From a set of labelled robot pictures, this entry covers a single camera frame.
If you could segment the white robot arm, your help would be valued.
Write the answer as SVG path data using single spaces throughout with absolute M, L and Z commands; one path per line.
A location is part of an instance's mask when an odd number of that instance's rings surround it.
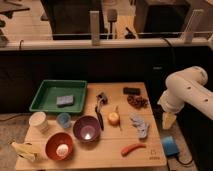
M 172 127 L 176 114 L 186 103 L 213 120 L 213 92 L 204 87 L 207 81 L 207 72 L 199 66 L 174 72 L 166 78 L 166 90 L 158 100 L 163 109 L 162 127 L 165 130 Z

